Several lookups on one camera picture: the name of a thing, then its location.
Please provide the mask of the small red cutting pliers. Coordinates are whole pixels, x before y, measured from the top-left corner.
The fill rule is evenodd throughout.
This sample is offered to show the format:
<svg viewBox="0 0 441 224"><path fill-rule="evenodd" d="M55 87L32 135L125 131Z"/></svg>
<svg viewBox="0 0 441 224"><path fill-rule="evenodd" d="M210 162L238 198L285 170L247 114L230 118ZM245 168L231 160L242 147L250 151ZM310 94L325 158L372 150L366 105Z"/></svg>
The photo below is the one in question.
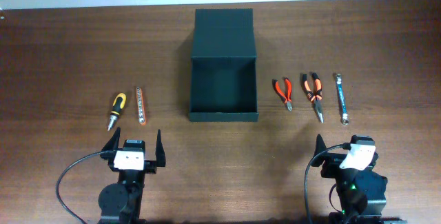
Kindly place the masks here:
<svg viewBox="0 0 441 224"><path fill-rule="evenodd" d="M285 107L288 111L292 111L292 100L291 100L291 93L292 93L292 85L291 81L284 77L283 81L285 83L285 91L282 91L280 89L278 80L273 79L272 84L275 89L276 94L280 97L281 101L285 104Z"/></svg>

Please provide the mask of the orange black needle-nose pliers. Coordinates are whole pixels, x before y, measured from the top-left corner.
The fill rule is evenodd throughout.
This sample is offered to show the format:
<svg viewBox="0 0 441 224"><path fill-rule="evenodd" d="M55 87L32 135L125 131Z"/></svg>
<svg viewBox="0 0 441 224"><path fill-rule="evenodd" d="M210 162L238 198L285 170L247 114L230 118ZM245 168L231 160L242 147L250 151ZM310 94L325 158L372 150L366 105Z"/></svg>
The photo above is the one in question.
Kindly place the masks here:
<svg viewBox="0 0 441 224"><path fill-rule="evenodd" d="M307 74L303 74L302 75L302 82L304 85L304 89L307 95L307 98L309 99L309 101L311 103L313 103L314 105L314 110L317 114L318 120L323 123L324 122L324 116L323 116L323 108L322 108L322 83L320 78L318 77L318 75L313 72L311 74L314 83L315 83L315 92L313 92L311 90L311 88L309 87L308 81L307 81Z"/></svg>

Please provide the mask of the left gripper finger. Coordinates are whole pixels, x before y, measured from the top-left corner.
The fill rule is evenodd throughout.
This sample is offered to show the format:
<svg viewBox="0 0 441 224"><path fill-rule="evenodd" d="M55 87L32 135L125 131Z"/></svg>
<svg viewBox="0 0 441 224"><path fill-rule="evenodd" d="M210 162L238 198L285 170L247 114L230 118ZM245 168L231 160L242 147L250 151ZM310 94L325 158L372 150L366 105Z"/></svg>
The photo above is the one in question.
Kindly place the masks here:
<svg viewBox="0 0 441 224"><path fill-rule="evenodd" d="M119 147L119 139L121 135L121 128L117 127L114 134L110 138L110 140L103 146L102 152L113 152L117 151Z"/></svg>
<svg viewBox="0 0 441 224"><path fill-rule="evenodd" d="M165 150L163 147L163 143L161 140L161 131L160 130L158 130L158 132L157 132L155 156L156 156L156 166L157 167L165 167L166 166L166 156L165 156Z"/></svg>

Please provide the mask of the silver blue wrench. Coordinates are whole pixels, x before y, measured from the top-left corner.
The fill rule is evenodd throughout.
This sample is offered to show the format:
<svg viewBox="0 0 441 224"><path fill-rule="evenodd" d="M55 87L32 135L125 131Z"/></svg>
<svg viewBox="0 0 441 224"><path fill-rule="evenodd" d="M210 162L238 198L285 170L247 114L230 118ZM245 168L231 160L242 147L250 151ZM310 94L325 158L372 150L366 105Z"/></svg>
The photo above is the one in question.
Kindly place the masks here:
<svg viewBox="0 0 441 224"><path fill-rule="evenodd" d="M343 125L348 125L349 124L349 115L348 115L348 112L347 112L344 91L343 91L343 88L342 88L342 76L341 76L341 74L337 74L336 75L336 87L337 87L337 91L338 91L338 99L339 99L339 104L340 104L341 122L342 122Z"/></svg>

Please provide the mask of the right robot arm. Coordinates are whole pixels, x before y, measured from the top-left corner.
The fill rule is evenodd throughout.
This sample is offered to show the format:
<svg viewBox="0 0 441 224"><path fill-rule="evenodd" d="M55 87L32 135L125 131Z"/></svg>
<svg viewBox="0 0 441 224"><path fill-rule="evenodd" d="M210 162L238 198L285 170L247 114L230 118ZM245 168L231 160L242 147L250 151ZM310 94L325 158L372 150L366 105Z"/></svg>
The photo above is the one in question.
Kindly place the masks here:
<svg viewBox="0 0 441 224"><path fill-rule="evenodd" d="M321 167L323 178L333 179L340 210L328 215L331 224L406 223L398 217L385 218L385 192L388 178L373 171L378 159L375 141L370 136L353 135L350 142L327 147L321 135L316 137L314 155L307 165Z"/></svg>

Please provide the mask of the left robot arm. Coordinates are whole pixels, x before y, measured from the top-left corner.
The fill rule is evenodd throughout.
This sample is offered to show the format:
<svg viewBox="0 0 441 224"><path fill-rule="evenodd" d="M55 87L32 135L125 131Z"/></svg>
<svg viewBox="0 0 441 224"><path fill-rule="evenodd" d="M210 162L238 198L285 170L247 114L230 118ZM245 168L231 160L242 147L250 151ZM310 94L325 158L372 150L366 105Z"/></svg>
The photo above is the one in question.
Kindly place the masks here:
<svg viewBox="0 0 441 224"><path fill-rule="evenodd" d="M145 176L156 174L166 166L161 133L157 133L154 160L146 159L145 141L127 139L119 147L121 129L117 128L103 146L100 157L119 174L118 181L103 188L99 194L100 223L144 223L140 218Z"/></svg>

